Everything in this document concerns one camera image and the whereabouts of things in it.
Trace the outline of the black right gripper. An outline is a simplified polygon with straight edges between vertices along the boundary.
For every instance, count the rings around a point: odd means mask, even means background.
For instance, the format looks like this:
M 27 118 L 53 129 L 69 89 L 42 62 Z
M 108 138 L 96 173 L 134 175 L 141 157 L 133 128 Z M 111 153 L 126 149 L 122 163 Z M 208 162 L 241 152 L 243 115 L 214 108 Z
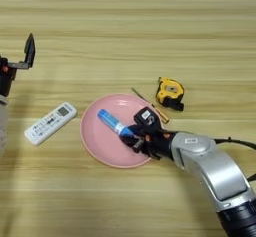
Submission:
M 142 134 L 140 125 L 130 125 L 129 129 L 134 135 Z M 174 132 L 160 130 L 155 133 L 143 134 L 140 138 L 122 136 L 121 141 L 136 153 L 141 152 L 148 157 L 160 160 L 162 157 L 173 159 L 171 145 L 174 137 Z

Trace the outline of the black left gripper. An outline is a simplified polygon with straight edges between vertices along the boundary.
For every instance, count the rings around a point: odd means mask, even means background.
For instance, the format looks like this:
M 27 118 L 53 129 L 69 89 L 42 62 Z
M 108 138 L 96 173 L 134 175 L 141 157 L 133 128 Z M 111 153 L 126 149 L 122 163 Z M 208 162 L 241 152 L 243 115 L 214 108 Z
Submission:
M 18 63 L 8 62 L 7 58 L 0 57 L 0 95 L 9 95 L 12 81 L 16 77 L 17 69 L 27 70 L 33 67 L 35 58 L 35 41 L 32 33 L 30 33 L 27 38 L 24 53 L 24 60 Z

